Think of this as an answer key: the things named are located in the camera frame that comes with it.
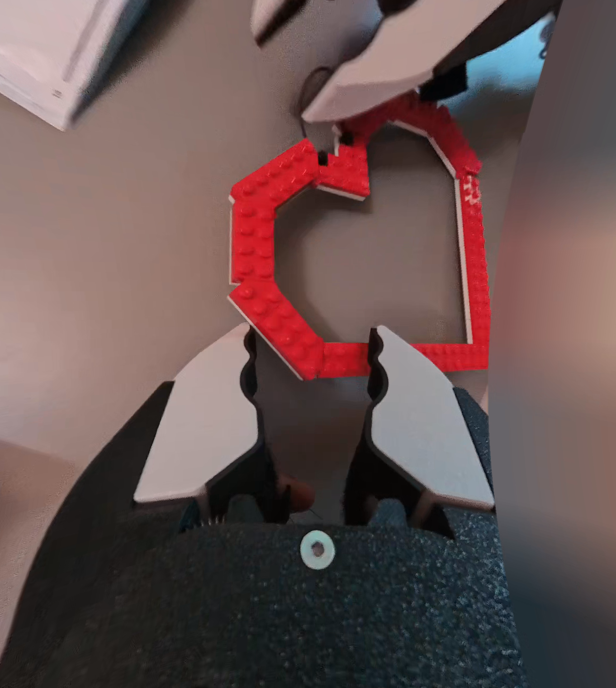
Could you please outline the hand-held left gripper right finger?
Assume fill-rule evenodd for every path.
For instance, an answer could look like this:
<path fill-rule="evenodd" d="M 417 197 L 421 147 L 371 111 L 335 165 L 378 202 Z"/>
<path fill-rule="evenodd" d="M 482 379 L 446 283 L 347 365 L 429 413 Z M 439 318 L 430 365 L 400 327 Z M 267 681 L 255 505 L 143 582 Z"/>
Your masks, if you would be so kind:
<path fill-rule="evenodd" d="M 493 489 L 450 380 L 386 326 L 371 330 L 366 445 L 430 505 L 493 511 Z"/>

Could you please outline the grey desk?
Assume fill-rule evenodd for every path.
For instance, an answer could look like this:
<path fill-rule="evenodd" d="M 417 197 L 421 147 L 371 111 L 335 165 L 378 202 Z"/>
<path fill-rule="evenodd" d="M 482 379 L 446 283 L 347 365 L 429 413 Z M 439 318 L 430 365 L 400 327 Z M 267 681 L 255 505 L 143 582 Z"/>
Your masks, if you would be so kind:
<path fill-rule="evenodd" d="M 227 301 L 230 187 L 300 140 L 303 82 L 357 54 L 376 1 L 309 1 L 259 49 L 252 1 L 152 1 L 105 90 L 59 132 L 0 95 L 0 441 L 82 470 L 162 382 L 243 319 Z M 468 65 L 449 103 L 483 161 L 493 279 L 544 20 Z M 426 141 L 370 146 L 365 202 L 310 191 L 278 219 L 277 280 L 319 336 L 463 335 L 452 185 Z M 259 342 L 269 442 L 339 521 L 363 378 L 301 383 Z"/>

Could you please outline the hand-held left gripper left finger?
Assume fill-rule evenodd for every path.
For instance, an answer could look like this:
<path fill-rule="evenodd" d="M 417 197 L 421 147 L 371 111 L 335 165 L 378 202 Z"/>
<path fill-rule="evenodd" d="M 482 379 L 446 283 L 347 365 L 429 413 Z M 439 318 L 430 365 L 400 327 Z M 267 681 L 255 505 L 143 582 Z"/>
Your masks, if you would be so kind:
<path fill-rule="evenodd" d="M 257 443 L 258 411 L 241 384 L 251 362 L 249 334 L 248 325 L 238 325 L 176 374 L 134 491 L 136 503 L 207 498 L 209 485 Z"/>

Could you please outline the red brick heart frame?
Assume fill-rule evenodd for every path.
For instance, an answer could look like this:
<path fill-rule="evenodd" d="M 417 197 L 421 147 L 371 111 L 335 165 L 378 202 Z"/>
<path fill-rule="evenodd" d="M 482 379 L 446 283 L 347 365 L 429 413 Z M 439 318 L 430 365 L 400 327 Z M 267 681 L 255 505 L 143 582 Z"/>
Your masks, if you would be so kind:
<path fill-rule="evenodd" d="M 465 343 L 416 343 L 442 372 L 487 370 L 491 300 L 485 254 L 482 163 L 449 109 L 407 93 L 337 123 L 332 153 L 304 138 L 237 182 L 229 194 L 228 297 L 237 311 L 302 381 L 367 376 L 366 343 L 326 342 L 275 280 L 277 211 L 309 189 L 363 201 L 370 192 L 367 146 L 385 125 L 426 139 L 453 182 Z"/>

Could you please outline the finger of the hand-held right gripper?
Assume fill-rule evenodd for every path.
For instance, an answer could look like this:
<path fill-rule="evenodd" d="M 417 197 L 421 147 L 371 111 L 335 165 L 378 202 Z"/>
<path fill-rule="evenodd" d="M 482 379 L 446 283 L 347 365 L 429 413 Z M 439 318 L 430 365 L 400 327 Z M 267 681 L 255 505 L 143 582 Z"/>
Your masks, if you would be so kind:
<path fill-rule="evenodd" d="M 502 1 L 416 1 L 385 17 L 361 54 L 341 64 L 302 113 L 335 123 L 414 89 Z"/>
<path fill-rule="evenodd" d="M 252 1 L 250 31 L 258 47 L 263 47 L 290 23 L 307 1 Z"/>

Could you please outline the white instruction booklet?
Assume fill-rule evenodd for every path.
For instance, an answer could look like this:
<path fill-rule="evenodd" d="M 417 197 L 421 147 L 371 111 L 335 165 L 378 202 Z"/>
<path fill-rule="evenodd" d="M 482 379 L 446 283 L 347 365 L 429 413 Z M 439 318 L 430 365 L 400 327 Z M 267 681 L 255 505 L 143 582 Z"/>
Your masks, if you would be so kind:
<path fill-rule="evenodd" d="M 66 130 L 149 4 L 0 1 L 0 93 Z"/>

